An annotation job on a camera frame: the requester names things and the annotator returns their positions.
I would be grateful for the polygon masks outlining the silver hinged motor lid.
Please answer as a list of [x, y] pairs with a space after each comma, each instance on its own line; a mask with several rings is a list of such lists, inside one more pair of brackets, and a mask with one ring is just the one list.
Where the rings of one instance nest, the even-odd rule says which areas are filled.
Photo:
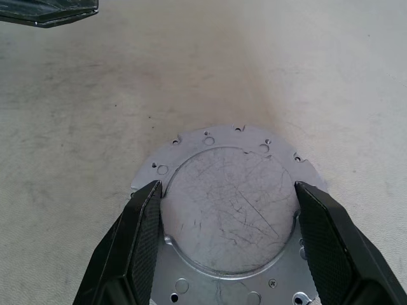
[[253, 126], [179, 134], [136, 173], [162, 182], [150, 305], [317, 305], [294, 184], [326, 184], [297, 150]]

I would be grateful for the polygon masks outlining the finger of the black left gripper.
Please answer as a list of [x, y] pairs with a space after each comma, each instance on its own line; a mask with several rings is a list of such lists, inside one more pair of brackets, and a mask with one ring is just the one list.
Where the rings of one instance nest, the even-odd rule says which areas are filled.
[[0, 0], [0, 21], [51, 28], [99, 12], [99, 0]]

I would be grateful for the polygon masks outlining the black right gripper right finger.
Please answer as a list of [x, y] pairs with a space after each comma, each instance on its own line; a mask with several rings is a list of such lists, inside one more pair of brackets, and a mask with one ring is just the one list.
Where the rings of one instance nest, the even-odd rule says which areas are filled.
[[322, 305], [407, 305], [374, 244], [328, 193], [297, 181], [305, 255]]

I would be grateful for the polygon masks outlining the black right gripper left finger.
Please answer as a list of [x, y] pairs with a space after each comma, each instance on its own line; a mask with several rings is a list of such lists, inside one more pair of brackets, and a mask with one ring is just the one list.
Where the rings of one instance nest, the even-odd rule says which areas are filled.
[[162, 183], [132, 193], [96, 246], [72, 305], [149, 305], [160, 237]]

